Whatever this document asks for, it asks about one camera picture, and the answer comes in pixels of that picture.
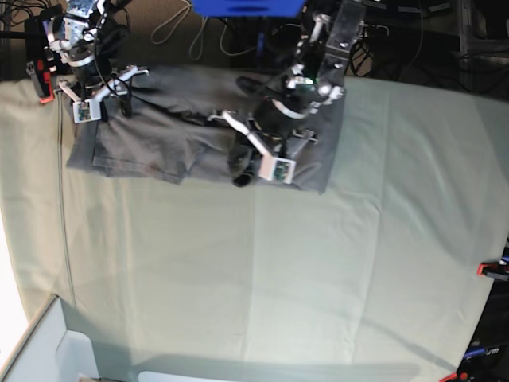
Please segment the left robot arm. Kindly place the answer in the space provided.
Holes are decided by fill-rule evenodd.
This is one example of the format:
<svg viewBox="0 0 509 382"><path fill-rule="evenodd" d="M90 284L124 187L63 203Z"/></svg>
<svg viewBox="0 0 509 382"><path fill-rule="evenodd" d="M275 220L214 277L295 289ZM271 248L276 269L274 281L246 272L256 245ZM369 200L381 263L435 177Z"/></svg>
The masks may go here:
<svg viewBox="0 0 509 382"><path fill-rule="evenodd" d="M245 187L256 180L293 184L306 151L322 140L310 119L344 96L351 50L365 13L360 1L322 1L307 8L289 66L266 82L236 79L251 105L210 117L235 132L228 153L233 185Z"/></svg>

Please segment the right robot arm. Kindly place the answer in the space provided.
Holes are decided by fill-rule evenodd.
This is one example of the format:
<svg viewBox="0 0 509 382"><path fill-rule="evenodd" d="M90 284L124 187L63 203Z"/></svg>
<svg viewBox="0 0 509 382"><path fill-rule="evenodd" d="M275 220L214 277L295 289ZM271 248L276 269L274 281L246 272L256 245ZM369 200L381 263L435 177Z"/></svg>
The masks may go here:
<svg viewBox="0 0 509 382"><path fill-rule="evenodd" d="M118 64L116 56L130 35L128 1L68 1L64 12L49 19L45 33L49 51L70 69L74 80L60 80L59 89L71 100L75 123L107 121L105 100L118 100L126 118L132 116L132 79L147 68Z"/></svg>

